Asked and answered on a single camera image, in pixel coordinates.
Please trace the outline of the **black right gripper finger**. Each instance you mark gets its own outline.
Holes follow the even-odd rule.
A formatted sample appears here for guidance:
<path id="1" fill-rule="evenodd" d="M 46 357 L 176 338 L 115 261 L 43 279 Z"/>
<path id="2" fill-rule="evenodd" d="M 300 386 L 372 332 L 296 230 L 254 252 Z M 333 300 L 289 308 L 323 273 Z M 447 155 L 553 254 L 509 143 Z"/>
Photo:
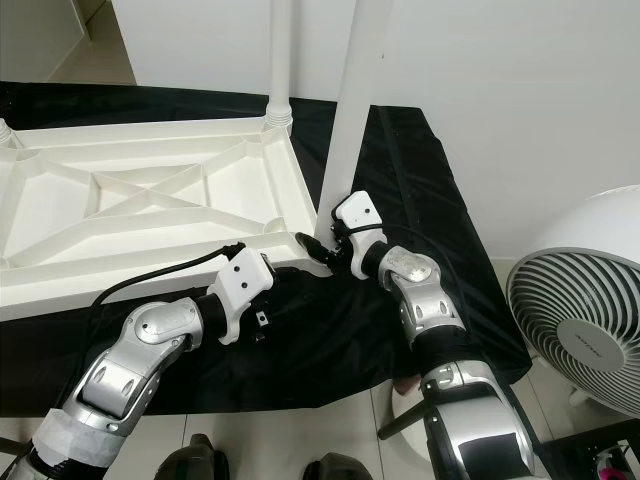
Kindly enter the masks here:
<path id="1" fill-rule="evenodd" d="M 300 244 L 311 260 L 323 265 L 329 274 L 333 274 L 337 270 L 337 252 L 329 250 L 320 239 L 311 237 L 307 233 L 296 232 L 294 233 L 294 241 Z"/>

